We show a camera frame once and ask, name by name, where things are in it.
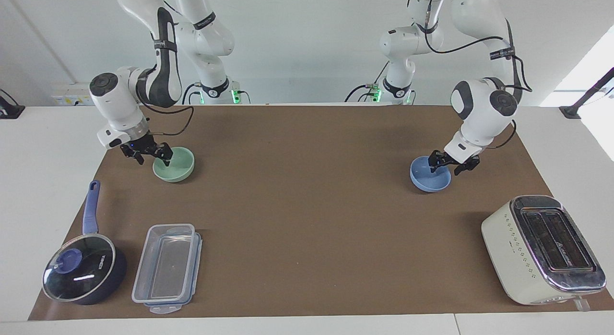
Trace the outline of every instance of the green light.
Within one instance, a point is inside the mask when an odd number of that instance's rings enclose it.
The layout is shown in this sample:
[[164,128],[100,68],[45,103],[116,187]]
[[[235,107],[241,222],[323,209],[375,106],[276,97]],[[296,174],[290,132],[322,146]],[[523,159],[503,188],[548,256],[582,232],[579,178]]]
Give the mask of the green light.
[[416,92],[414,90],[410,90],[410,94],[407,96],[407,99],[405,99],[405,104],[406,105],[412,104],[415,100],[416,100]]
[[237,90],[232,91],[232,96],[234,98],[235,105],[241,103],[241,95],[239,95],[239,92],[237,92]]
[[373,102],[379,102],[379,99],[382,97],[382,90],[375,87],[375,95],[373,95]]

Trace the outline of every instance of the chrome top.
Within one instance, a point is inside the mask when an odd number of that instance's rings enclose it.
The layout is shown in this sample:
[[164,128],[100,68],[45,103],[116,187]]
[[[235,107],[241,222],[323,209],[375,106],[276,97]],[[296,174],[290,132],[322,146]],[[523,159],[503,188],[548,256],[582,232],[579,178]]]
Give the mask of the chrome top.
[[563,293],[605,288],[605,273],[562,204],[549,196],[526,195],[509,208],[543,278]]

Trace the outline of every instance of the toaster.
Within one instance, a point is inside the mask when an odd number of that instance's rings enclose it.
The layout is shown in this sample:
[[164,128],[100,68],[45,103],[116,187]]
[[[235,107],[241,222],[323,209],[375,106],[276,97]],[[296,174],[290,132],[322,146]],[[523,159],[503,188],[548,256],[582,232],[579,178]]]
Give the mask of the toaster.
[[505,293],[524,305],[575,299],[605,289],[605,274],[559,201],[519,196],[482,223],[482,235]]

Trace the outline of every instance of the blue bowl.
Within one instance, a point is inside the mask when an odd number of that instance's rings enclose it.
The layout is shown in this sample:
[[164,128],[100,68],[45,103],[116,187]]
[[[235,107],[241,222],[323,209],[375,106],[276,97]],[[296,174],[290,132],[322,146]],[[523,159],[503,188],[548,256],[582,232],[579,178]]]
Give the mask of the blue bowl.
[[422,191],[437,192],[450,185],[452,174],[446,166],[439,167],[437,171],[431,173],[428,156],[420,156],[412,162],[410,178],[414,185]]

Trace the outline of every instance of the table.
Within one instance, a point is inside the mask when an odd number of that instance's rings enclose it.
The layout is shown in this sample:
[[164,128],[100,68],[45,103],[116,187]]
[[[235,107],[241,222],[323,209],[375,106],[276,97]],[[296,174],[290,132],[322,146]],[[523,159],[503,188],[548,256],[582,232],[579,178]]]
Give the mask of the table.
[[[614,162],[580,121],[566,120],[557,109],[523,107],[516,121],[518,134],[546,184],[568,208],[606,274],[614,274],[610,254],[614,222],[599,217],[608,213],[614,196]],[[97,110],[88,107],[33,107],[19,120],[0,121],[0,248],[11,252],[0,258],[0,333],[38,334],[57,329],[76,334],[87,328],[92,334],[166,334],[173,329],[199,334],[511,335],[572,330],[605,334],[614,328],[612,311],[25,322],[40,290],[40,269],[50,252],[61,245],[85,197],[83,185],[92,180],[105,155],[95,135],[104,123]],[[576,165],[581,161],[576,156],[585,156],[590,165]]]

